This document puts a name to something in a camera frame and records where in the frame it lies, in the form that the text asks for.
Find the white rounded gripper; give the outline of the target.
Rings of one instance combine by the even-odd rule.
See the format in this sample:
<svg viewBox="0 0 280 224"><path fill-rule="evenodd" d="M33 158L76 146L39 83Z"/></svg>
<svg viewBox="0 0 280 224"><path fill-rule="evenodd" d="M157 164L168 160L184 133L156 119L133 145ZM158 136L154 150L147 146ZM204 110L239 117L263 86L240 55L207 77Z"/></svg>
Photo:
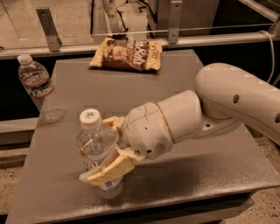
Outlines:
<svg viewBox="0 0 280 224"><path fill-rule="evenodd" d="M103 162L82 173L79 181L100 186L132 171L143 159L155 159L173 147L170 131L157 104L148 102L133 108L125 118L111 116L103 123L116 131L129 146L116 146Z"/></svg>

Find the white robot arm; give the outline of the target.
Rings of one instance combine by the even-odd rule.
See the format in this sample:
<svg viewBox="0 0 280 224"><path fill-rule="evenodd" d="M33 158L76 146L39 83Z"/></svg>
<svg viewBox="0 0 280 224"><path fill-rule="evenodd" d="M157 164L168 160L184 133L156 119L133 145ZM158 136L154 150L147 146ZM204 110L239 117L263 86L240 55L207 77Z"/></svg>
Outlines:
<svg viewBox="0 0 280 224"><path fill-rule="evenodd" d="M158 103L133 108L126 116L103 123L121 142L103 154L79 180L102 186L120 178L143 159L158 158L174 144L188 139L216 137L240 123L280 144L280 90L239 67L224 63L204 66L195 89Z"/></svg>

